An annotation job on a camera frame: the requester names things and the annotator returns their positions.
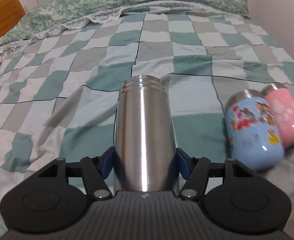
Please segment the stainless steel cup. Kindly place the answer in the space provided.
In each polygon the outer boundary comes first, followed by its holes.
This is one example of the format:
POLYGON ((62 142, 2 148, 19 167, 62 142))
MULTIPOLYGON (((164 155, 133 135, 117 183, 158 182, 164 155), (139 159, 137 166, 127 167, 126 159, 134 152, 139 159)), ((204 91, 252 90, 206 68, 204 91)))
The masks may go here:
POLYGON ((116 191, 177 188, 176 143, 169 98, 159 78, 139 75, 119 89, 114 126, 116 191))

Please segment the pink cup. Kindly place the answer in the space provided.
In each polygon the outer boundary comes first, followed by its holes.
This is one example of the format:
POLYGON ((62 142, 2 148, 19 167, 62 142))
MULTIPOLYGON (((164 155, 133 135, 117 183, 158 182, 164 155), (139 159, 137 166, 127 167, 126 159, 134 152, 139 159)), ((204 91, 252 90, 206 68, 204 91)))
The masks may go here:
POLYGON ((262 91, 265 100, 272 108, 276 119, 282 146, 294 146, 294 98, 290 91, 278 82, 271 83, 262 91))

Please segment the blue cartoon cup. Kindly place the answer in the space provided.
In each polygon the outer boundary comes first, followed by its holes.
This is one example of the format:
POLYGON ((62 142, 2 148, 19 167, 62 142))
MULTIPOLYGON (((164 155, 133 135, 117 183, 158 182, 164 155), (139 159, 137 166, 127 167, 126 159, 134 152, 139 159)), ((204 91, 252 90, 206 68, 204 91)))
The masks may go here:
POLYGON ((232 158, 256 171, 284 159, 276 119, 261 92, 246 89, 231 96, 225 105, 225 120, 232 158))

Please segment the checkered green bed sheet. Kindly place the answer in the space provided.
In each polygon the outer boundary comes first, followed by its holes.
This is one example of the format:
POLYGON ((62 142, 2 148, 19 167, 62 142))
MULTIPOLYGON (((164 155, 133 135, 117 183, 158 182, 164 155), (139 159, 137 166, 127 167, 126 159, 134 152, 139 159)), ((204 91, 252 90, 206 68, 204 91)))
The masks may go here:
POLYGON ((177 147, 222 163, 228 99, 273 82, 294 98, 294 59, 252 20, 205 6, 136 5, 0 47, 0 201, 56 158, 102 155, 119 96, 156 108, 147 89, 167 97, 177 147))

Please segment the green floral quilt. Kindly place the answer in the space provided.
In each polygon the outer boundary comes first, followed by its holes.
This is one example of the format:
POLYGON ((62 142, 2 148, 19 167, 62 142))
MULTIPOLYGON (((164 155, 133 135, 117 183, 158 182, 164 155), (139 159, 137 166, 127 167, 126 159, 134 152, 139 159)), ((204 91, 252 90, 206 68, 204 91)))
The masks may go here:
MULTIPOLYGON (((0 46, 27 40, 41 31, 46 31, 59 24, 90 14, 103 12, 130 5, 151 1, 165 0, 51 0, 31 9, 10 31, 1 39, 0 46)), ((248 17, 249 12, 244 0, 173 0, 196 2, 211 6, 215 9, 248 17)))

